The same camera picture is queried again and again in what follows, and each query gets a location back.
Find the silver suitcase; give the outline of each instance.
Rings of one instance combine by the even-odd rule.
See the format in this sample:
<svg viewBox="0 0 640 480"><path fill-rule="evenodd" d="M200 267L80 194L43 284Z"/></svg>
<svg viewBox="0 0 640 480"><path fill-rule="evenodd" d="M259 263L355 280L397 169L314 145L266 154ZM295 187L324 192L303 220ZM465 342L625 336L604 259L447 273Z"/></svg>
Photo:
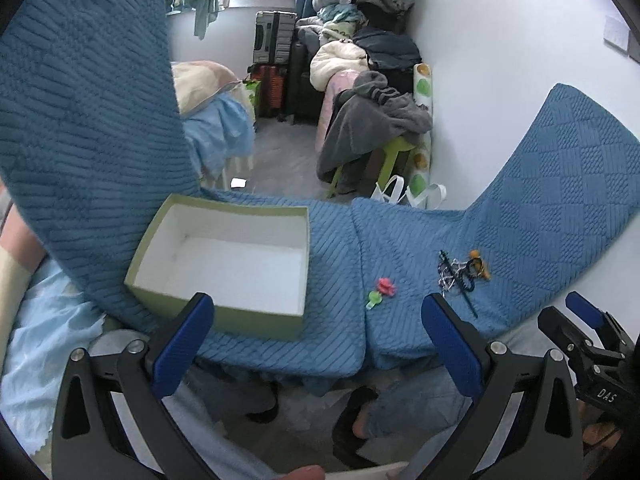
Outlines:
<svg viewBox="0 0 640 480"><path fill-rule="evenodd" d="M295 24L295 12L258 12L255 15L254 63L286 65Z"/></svg>

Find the black slipper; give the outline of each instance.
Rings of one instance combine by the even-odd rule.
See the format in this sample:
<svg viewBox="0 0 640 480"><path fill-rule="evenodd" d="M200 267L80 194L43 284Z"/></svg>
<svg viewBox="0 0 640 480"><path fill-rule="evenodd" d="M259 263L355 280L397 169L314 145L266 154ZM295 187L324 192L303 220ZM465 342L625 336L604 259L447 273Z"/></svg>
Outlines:
<svg viewBox="0 0 640 480"><path fill-rule="evenodd" d="M276 399L276 404L270 410L266 412L260 413L247 413L245 416L250 421L255 422L256 424L269 424L273 422L275 418L278 416L278 412L280 411L280 403L278 402L278 383L273 381L270 383L271 391L273 396Z"/></svg>
<svg viewBox="0 0 640 480"><path fill-rule="evenodd" d="M352 391L347 402L347 407L338 417L332 431L332 439L334 441L334 456L344 465L352 469L364 469L367 467L376 467L378 464L361 457L356 452L365 445L367 439L359 438L353 434L353 424L355 423L362 407L376 400L378 394L368 388L361 386Z"/></svg>

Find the blue clamp pad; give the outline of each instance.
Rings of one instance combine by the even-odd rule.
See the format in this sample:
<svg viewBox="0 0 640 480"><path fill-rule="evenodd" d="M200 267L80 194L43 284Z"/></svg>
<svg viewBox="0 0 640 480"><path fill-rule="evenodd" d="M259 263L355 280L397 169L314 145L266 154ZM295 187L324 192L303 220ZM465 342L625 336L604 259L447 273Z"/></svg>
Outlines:
<svg viewBox="0 0 640 480"><path fill-rule="evenodd" d="M580 294L570 292L564 300L566 307L594 330L604 324L604 314L585 300Z"/></svg>
<svg viewBox="0 0 640 480"><path fill-rule="evenodd" d="M198 293L178 317L152 335L146 370L156 399L174 394L213 325L213 315L213 300Z"/></svg>
<svg viewBox="0 0 640 480"><path fill-rule="evenodd" d="M463 325L461 328L465 329L466 337L455 323ZM422 325L460 394L474 400L479 399L484 391L482 369L488 368L489 358L484 350L484 341L475 327L460 320L439 294L431 294L422 301ZM486 359L482 359L484 363L478 352L485 354Z"/></svg>

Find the suitcase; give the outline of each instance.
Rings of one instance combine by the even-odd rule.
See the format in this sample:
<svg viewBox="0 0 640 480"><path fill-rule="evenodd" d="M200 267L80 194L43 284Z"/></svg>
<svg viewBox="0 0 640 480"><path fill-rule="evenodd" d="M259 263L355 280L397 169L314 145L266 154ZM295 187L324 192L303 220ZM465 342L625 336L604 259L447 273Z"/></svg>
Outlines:
<svg viewBox="0 0 640 480"><path fill-rule="evenodd" d="M255 15L254 64L286 65L295 24L294 12L258 12Z"/></svg>
<svg viewBox="0 0 640 480"><path fill-rule="evenodd" d="M249 79L260 81L257 95L258 117L278 117L284 120L284 83L287 69L284 66L254 64L249 67Z"/></svg>
<svg viewBox="0 0 640 480"><path fill-rule="evenodd" d="M285 106L291 124L300 119L317 121L320 116L324 94L313 88L309 81L309 63L306 46L295 40L289 58Z"/></svg>

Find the green box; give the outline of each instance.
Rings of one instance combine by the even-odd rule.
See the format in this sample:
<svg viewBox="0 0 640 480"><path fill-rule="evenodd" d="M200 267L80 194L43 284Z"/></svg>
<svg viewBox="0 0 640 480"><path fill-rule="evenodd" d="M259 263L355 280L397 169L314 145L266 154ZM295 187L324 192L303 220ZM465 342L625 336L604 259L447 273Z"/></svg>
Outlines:
<svg viewBox="0 0 640 480"><path fill-rule="evenodd" d="M292 341L302 329L308 260L306 207L172 194L146 229L125 285L163 317L205 292L217 332Z"/></svg>

